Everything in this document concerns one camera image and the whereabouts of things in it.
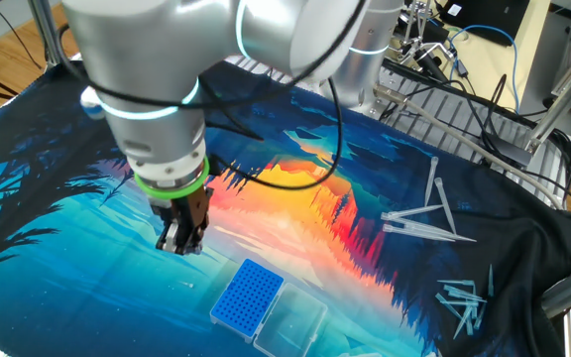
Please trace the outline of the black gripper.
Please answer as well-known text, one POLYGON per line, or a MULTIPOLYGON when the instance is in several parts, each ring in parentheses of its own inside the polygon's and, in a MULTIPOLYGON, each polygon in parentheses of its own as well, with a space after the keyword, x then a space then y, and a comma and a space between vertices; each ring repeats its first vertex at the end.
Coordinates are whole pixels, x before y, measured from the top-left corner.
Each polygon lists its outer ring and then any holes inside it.
POLYGON ((212 188, 201 186, 197 191, 180 198, 149 197, 151 208, 165 226, 156 248, 170 253, 178 252, 180 255, 199 255, 204 231, 209 225, 208 211, 212 194, 212 188))

